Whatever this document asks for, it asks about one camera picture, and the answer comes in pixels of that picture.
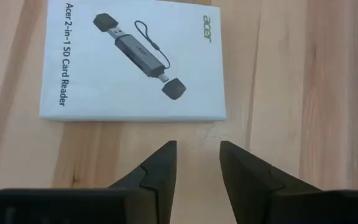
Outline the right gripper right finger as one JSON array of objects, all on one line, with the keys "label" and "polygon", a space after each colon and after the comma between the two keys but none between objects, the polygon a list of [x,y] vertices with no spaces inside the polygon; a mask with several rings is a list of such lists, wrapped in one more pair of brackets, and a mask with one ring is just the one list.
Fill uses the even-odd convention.
[{"label": "right gripper right finger", "polygon": [[221,142],[219,160],[224,185],[238,223],[267,223],[270,199],[277,193],[320,191],[230,141]]}]

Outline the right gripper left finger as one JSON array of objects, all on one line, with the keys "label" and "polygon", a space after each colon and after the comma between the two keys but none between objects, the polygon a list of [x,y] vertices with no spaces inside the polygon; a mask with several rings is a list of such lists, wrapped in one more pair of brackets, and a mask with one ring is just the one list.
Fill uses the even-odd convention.
[{"label": "right gripper left finger", "polygon": [[126,223],[169,224],[177,179],[177,142],[168,141],[109,186],[123,199]]}]

